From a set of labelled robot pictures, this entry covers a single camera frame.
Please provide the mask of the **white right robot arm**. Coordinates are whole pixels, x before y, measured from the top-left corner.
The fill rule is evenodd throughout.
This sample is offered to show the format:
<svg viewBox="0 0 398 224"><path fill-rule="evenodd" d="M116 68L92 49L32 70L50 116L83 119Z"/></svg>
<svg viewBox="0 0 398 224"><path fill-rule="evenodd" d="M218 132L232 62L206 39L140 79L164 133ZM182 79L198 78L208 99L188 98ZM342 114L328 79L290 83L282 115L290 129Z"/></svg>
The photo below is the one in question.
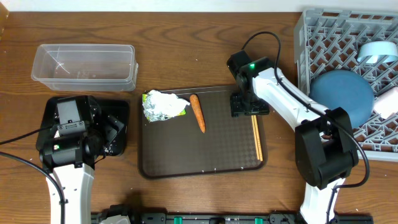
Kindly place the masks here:
<svg viewBox="0 0 398 224"><path fill-rule="evenodd" d="M239 88L231 97L233 117L267 115L273 108L294 130L295 163L306 181L304 222L335 221L338 191L359 162L348 113L311 100L267 57L253 61L242 50L226 64Z"/></svg>

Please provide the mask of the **white pink cup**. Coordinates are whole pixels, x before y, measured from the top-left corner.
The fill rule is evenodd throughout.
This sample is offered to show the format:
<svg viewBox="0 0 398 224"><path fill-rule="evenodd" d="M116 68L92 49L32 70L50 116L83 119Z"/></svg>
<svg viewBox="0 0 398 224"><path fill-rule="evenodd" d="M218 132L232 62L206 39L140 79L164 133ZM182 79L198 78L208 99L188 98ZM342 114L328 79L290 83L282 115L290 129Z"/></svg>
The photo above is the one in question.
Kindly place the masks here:
<svg viewBox="0 0 398 224"><path fill-rule="evenodd" d="M397 113L397 87L383 93L374 103L374 111L383 119Z"/></svg>

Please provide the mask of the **light blue small bowl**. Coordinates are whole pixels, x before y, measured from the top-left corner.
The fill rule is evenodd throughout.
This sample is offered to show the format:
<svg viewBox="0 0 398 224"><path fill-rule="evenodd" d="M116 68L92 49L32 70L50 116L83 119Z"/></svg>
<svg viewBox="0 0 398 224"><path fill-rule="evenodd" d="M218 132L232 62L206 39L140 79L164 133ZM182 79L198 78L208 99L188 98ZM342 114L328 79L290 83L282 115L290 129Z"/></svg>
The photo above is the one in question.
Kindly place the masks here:
<svg viewBox="0 0 398 224"><path fill-rule="evenodd" d="M359 49L357 61L375 64L384 57L387 57L384 59L386 63L397 61L397 46L395 43L389 41L374 41L364 44Z"/></svg>

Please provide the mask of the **orange carrot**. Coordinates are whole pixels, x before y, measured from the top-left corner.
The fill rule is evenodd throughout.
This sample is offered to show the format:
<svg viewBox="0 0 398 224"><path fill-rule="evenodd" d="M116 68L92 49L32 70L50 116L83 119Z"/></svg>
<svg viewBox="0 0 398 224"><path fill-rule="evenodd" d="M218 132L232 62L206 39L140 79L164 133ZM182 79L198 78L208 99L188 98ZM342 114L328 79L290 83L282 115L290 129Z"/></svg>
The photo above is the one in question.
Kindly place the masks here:
<svg viewBox="0 0 398 224"><path fill-rule="evenodd" d="M201 110L200 101L199 101L197 95L190 96L190 104L192 106L192 110L195 114L195 117L197 119L197 122L198 122L201 132L205 133L205 131L206 131L205 120L204 120L203 112Z"/></svg>

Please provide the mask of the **dark blue plate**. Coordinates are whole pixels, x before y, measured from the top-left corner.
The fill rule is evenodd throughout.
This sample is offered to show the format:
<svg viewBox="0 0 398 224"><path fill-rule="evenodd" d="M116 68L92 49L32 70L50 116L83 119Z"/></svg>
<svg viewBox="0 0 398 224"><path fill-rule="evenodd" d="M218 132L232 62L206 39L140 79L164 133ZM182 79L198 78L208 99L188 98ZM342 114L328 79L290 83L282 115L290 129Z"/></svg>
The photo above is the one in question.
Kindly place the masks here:
<svg viewBox="0 0 398 224"><path fill-rule="evenodd" d="M320 75L310 84L309 97L331 110L343 108L353 129L364 124L374 108L374 93L370 84L348 70L333 70Z"/></svg>

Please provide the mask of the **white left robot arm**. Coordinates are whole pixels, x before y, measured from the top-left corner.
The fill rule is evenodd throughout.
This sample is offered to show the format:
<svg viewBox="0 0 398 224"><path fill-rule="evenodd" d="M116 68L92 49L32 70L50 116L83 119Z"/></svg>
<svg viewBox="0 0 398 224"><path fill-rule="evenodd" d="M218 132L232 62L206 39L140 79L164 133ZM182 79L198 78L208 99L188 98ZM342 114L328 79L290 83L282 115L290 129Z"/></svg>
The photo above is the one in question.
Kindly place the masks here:
<svg viewBox="0 0 398 224"><path fill-rule="evenodd" d="M96 160L123 154L129 112L124 100L89 95L47 101L35 146L49 173L52 223L91 223Z"/></svg>

